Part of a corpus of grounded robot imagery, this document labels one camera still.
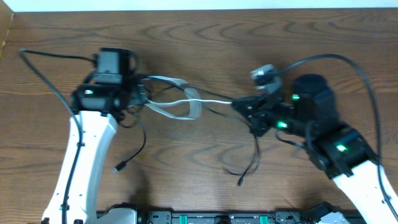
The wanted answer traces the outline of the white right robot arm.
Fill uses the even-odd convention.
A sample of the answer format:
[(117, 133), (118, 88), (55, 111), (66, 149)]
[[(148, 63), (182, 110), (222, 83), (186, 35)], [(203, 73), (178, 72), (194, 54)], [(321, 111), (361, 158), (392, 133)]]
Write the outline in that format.
[(292, 102), (282, 89), (239, 98), (232, 107), (251, 125), (255, 136), (274, 128), (304, 138), (310, 160), (351, 200), (366, 223), (397, 223), (392, 209), (397, 195), (378, 158), (357, 129), (339, 119), (336, 98), (316, 74), (294, 80)]

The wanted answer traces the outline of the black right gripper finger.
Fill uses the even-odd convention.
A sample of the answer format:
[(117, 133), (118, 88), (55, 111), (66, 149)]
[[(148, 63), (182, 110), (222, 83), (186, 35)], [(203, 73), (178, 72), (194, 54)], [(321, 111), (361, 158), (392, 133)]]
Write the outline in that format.
[(250, 132), (251, 134), (255, 135), (256, 137), (262, 137), (264, 135), (264, 124), (263, 119), (256, 118), (256, 117), (248, 117), (248, 123), (250, 125)]
[(247, 96), (234, 100), (231, 106), (240, 115), (248, 117), (257, 113), (256, 102), (256, 96)]

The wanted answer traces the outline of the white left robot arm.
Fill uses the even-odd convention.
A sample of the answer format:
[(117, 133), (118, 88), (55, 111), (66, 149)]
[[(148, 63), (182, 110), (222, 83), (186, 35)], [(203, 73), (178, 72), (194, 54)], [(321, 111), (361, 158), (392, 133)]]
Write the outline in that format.
[(135, 208), (120, 205), (98, 214), (98, 187), (107, 151), (123, 111), (142, 102), (139, 59), (125, 49), (102, 48), (96, 67), (72, 93), (70, 135), (60, 175), (42, 223), (138, 223)]

